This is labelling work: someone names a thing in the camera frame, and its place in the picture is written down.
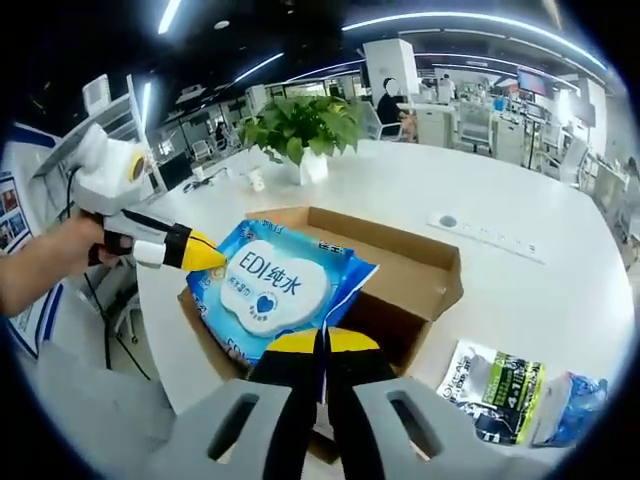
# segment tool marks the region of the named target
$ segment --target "desk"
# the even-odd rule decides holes
[[[284,171],[257,149],[212,167],[236,173],[263,166],[266,189],[245,178],[158,199],[152,211],[220,242],[250,211],[315,205],[456,245],[464,296],[434,324],[409,374],[437,387],[456,340],[614,379],[634,338],[631,287],[616,244],[589,197],[555,180],[491,158],[425,145],[362,140],[329,160],[329,179],[285,183]],[[460,237],[427,221],[453,214],[535,244],[547,265]],[[180,414],[221,384],[176,296],[185,273],[138,266],[147,337],[167,396]],[[561,451],[531,455],[556,458]]]

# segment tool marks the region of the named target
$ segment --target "human arm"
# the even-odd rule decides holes
[[[21,251],[0,257],[0,315],[15,316],[65,277],[83,273],[89,250],[104,243],[104,230],[84,213],[32,239]],[[117,257],[99,249],[102,263],[114,266]]]

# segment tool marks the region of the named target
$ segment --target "yellow nozzle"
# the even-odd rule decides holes
[[[224,267],[227,258],[216,250],[216,244],[204,234],[191,231],[180,268],[189,272]]]

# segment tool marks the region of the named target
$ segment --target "wet wipes package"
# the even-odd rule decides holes
[[[267,220],[244,220],[218,250],[226,267],[193,272],[187,283],[218,342],[249,365],[281,335],[336,325],[377,268]]]

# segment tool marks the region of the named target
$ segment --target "black cable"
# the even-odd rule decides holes
[[[73,184],[73,177],[75,176],[76,172],[79,169],[80,167],[73,167],[69,174],[69,180],[67,183],[67,207],[66,207],[67,219],[71,218],[71,185]],[[95,288],[93,288],[93,284],[89,279],[89,275],[87,275],[86,273],[84,273],[83,275],[84,275],[84,279],[87,282],[87,286],[91,291],[93,300],[96,302],[96,305],[100,312],[100,317],[102,317],[102,322],[104,323],[104,363],[107,370],[111,370],[111,349],[109,348],[109,321],[107,319],[107,315],[104,312],[104,308],[102,308],[102,304],[100,303],[100,300],[98,300],[98,294],[96,293]],[[144,378],[146,378],[147,380],[151,380],[151,377],[149,377],[149,375],[147,375],[147,372],[145,372],[144,369],[140,366],[140,364],[135,359],[131,351],[127,348],[127,346],[124,344],[122,339],[116,335],[116,340],[118,341],[120,346],[124,349],[124,351],[127,353],[127,355],[129,355],[129,358],[131,359],[133,364],[136,366],[136,368],[140,371],[140,373],[144,376]]]

